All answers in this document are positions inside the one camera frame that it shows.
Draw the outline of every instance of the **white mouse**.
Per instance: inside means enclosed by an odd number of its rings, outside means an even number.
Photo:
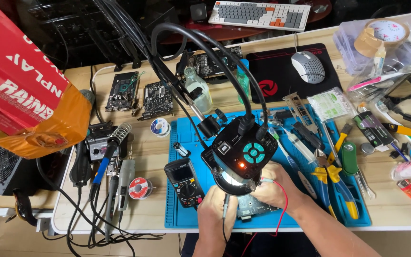
[[[300,78],[307,83],[318,84],[326,75],[321,61],[311,52],[297,52],[291,57],[291,62]]]

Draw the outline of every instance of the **black mouse pad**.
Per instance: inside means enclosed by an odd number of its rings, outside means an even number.
[[[298,51],[309,51],[321,61],[326,73],[325,79],[318,84],[310,84],[301,79],[291,63],[291,57],[296,53],[294,47],[251,53],[246,56],[250,72],[259,83],[266,102],[283,101],[283,97],[297,91],[300,98],[313,96],[336,86],[340,87],[339,77],[329,58],[324,44],[298,46]],[[260,103],[254,89],[251,89],[252,100]]]

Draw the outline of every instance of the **keyboard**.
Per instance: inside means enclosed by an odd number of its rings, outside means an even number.
[[[303,32],[310,5],[217,1],[209,23]]]

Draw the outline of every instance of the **hand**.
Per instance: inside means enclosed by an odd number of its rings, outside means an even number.
[[[199,239],[195,252],[201,256],[222,256],[226,242],[223,238],[223,204],[225,192],[213,185],[198,207]],[[228,240],[237,217],[237,197],[230,196],[225,219]]]
[[[279,163],[269,161],[262,170],[262,177],[277,181],[285,189],[289,202],[286,210],[288,214],[296,211],[310,198],[296,187],[288,173]],[[263,182],[260,186],[256,187],[256,190],[251,195],[261,202],[272,206],[285,207],[285,195],[282,189],[275,183]]]

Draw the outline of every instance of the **orange plastic bag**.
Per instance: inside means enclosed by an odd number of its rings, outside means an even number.
[[[0,11],[0,146],[31,159],[87,133],[91,103]]]

